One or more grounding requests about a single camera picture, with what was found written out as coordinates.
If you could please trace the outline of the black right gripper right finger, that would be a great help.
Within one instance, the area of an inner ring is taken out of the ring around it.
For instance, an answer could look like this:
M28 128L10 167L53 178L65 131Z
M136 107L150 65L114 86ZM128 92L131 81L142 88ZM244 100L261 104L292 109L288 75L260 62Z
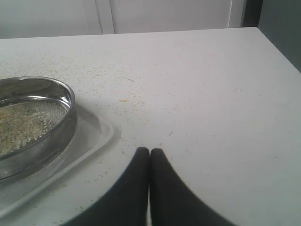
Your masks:
M163 150L150 154L150 215L154 226L232 226L181 180Z

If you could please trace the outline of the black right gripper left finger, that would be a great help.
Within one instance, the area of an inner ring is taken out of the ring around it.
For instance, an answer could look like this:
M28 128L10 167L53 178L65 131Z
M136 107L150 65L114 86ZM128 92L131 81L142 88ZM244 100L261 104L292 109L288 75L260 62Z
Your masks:
M138 147L116 183L66 226L145 226L149 192L150 152Z

